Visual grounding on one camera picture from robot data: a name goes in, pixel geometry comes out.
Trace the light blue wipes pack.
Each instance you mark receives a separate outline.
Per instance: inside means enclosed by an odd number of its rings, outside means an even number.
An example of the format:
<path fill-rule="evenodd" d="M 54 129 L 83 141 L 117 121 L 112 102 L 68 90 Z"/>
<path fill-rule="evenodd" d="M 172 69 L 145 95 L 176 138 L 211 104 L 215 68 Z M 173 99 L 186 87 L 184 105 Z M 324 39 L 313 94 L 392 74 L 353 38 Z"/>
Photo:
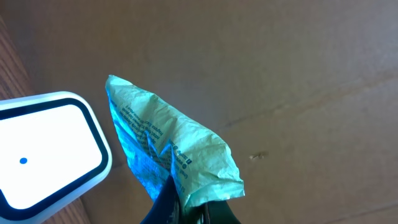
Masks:
<path fill-rule="evenodd" d="M 127 80 L 111 75 L 105 88 L 127 164 L 152 200 L 168 177 L 186 210 L 245 195 L 231 149 L 216 133 Z"/>

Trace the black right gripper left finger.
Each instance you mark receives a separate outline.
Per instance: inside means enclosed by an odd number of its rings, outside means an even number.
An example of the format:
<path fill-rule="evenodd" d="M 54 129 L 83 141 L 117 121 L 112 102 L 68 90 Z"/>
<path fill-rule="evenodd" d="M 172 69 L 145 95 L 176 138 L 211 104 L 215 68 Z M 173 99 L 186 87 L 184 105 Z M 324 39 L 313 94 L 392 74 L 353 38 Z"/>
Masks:
<path fill-rule="evenodd" d="M 179 224 L 180 200 L 172 176 L 168 176 L 151 210 L 141 224 Z"/>

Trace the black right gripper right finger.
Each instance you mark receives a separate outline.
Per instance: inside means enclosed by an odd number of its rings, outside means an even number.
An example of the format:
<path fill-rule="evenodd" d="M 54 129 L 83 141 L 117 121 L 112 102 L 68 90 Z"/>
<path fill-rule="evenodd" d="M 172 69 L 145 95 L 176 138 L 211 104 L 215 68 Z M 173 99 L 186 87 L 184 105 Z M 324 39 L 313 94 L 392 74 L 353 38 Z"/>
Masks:
<path fill-rule="evenodd" d="M 241 224 L 227 201 L 210 201 L 204 205 L 204 224 Z"/>

